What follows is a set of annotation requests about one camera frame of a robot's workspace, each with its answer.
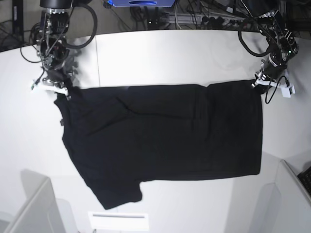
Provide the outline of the blue box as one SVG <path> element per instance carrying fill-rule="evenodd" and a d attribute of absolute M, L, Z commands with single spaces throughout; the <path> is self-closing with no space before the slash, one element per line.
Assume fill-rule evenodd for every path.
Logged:
<path fill-rule="evenodd" d="M 108 0 L 107 2 L 115 7 L 171 7 L 175 0 Z"/>

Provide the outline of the white partition panel right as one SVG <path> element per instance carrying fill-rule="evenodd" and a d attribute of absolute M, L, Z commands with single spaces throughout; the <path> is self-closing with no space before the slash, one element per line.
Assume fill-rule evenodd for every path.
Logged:
<path fill-rule="evenodd" d="M 309 233 L 311 198 L 292 169 L 282 160 L 275 181 L 259 193 L 250 233 Z"/>

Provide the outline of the white partition panel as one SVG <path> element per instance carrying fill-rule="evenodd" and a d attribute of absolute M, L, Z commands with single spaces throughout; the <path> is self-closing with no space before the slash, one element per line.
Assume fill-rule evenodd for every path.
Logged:
<path fill-rule="evenodd" d="M 259 193 L 250 233 L 309 233 L 311 198 L 292 169 L 282 160 L 275 181 Z"/>
<path fill-rule="evenodd" d="M 2 233 L 65 233 L 51 179 L 43 174 L 21 171 L 26 201 L 15 216 L 0 214 Z"/>

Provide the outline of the white partition panel left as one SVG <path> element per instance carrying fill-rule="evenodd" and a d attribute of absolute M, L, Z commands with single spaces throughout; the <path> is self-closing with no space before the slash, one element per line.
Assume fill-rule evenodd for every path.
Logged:
<path fill-rule="evenodd" d="M 43 174 L 21 171 L 26 201 L 15 216 L 0 214 L 2 233 L 65 233 L 51 179 Z"/>

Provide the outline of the black keyboard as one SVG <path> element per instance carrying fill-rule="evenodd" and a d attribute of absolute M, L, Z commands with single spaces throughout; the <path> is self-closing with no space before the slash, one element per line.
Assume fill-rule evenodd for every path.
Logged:
<path fill-rule="evenodd" d="M 311 167 L 298 174 L 298 178 L 306 191 L 311 194 Z"/>

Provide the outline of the black T-shirt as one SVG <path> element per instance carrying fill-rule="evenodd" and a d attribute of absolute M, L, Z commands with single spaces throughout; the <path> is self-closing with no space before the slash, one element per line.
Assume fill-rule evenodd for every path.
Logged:
<path fill-rule="evenodd" d="M 263 110 L 248 80 L 73 87 L 58 95 L 63 143 L 104 209 L 142 200 L 140 184 L 258 175 Z"/>

